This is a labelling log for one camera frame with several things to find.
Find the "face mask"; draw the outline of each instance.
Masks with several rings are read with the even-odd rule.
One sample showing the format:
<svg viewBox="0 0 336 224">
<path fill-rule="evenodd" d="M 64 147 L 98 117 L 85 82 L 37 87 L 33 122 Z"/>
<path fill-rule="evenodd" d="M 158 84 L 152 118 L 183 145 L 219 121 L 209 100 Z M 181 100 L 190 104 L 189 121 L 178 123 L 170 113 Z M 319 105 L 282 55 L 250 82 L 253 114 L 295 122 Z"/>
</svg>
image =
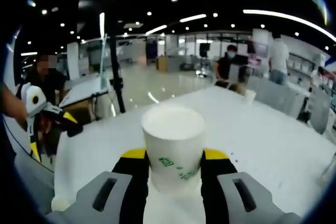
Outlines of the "face mask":
<svg viewBox="0 0 336 224">
<path fill-rule="evenodd" d="M 236 53 L 235 52 L 228 52 L 227 55 L 229 56 L 230 59 L 232 59 L 236 56 Z"/>
</svg>

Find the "table surface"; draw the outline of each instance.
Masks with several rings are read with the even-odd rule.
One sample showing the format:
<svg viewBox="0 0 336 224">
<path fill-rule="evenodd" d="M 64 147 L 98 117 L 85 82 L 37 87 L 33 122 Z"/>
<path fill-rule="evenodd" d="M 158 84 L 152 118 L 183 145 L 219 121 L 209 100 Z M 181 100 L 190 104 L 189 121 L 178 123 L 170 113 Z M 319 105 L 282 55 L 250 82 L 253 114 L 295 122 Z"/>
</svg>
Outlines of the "table surface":
<svg viewBox="0 0 336 224">
<path fill-rule="evenodd" d="M 165 102 L 201 113 L 207 124 L 205 146 L 226 153 L 239 172 L 249 173 L 272 193 L 282 211 L 303 216 L 319 199 L 319 178 L 336 146 L 313 129 L 259 102 L 247 104 L 245 97 L 220 87 Z M 62 133 L 55 198 L 72 204 L 77 191 L 103 171 L 111 171 L 124 152 L 143 147 L 140 120 L 151 106 L 92 122 L 75 137 Z"/>
<path fill-rule="evenodd" d="M 100 77 L 93 77 L 74 85 L 60 102 L 59 107 L 64 108 L 70 104 L 88 99 L 94 94 L 104 94 L 106 92 L 108 92 L 107 88 L 100 88 Z"/>
</svg>

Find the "green logo on cup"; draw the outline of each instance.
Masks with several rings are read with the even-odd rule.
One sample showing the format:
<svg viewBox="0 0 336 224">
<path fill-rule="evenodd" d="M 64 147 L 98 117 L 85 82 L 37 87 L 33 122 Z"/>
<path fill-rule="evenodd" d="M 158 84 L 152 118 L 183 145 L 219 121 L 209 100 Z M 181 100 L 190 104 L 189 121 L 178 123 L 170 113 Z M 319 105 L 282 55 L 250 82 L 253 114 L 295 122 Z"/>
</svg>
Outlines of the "green logo on cup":
<svg viewBox="0 0 336 224">
<path fill-rule="evenodd" d="M 184 180 L 189 180 L 191 177 L 193 177 L 195 174 L 197 173 L 197 171 L 193 171 L 193 172 L 190 172 L 190 173 L 186 173 L 186 174 L 183 174 L 183 173 L 180 173 L 179 176 L 181 179 L 184 179 Z"/>
<path fill-rule="evenodd" d="M 173 161 L 171 161 L 168 157 L 160 157 L 159 161 L 163 164 L 164 167 L 173 165 Z"/>
</svg>

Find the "white paper cup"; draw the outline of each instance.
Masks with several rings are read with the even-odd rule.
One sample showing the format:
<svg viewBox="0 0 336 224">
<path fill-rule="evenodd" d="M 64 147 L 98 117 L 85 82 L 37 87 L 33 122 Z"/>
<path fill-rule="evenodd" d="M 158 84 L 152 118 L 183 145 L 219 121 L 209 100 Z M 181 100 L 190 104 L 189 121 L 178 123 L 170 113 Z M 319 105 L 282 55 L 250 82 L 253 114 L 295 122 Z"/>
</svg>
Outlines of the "white paper cup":
<svg viewBox="0 0 336 224">
<path fill-rule="evenodd" d="M 204 118 L 178 104 L 160 104 L 142 117 L 151 181 L 161 193 L 183 195 L 192 191 L 201 175 Z"/>
<path fill-rule="evenodd" d="M 246 102 L 247 104 L 252 104 L 253 101 L 254 101 L 254 98 L 256 97 L 256 92 L 253 91 L 253 90 L 245 90 L 245 99 L 246 99 Z"/>
</svg>

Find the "ceiling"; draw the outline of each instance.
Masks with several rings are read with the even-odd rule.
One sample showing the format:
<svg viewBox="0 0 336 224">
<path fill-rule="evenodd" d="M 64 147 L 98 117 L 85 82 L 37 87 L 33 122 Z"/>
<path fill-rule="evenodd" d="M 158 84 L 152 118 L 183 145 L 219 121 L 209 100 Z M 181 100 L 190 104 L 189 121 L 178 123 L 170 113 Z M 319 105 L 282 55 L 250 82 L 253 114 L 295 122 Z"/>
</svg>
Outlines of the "ceiling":
<svg viewBox="0 0 336 224">
<path fill-rule="evenodd" d="M 10 12 L 6 13 L 2 22 L 8 25 L 7 20 L 15 17 L 14 25 L 22 24 L 16 41 L 15 52 L 50 51 L 62 52 L 66 44 L 82 39 L 92 39 L 99 34 L 99 13 L 106 13 L 106 22 L 113 27 L 115 34 L 128 32 L 141 34 L 161 25 L 168 28 L 160 31 L 166 34 L 175 30 L 175 33 L 192 33 L 207 30 L 230 30 L 235 24 L 235 30 L 252 30 L 264 24 L 265 29 L 277 29 L 281 33 L 294 36 L 299 32 L 299 39 L 307 41 L 321 49 L 329 46 L 329 54 L 336 52 L 335 43 L 322 33 L 297 22 L 278 17 L 264 15 L 243 14 L 243 9 L 261 9 L 285 13 L 306 19 L 332 34 L 336 34 L 336 26 L 332 19 L 326 26 L 321 12 L 312 0 L 33 0 L 36 7 L 26 4 L 27 0 L 6 0 Z M 324 0 L 330 14 L 336 12 L 335 0 Z M 188 23 L 179 23 L 181 18 L 206 14 L 207 17 Z M 140 28 L 128 31 L 126 23 L 140 22 Z"/>
</svg>

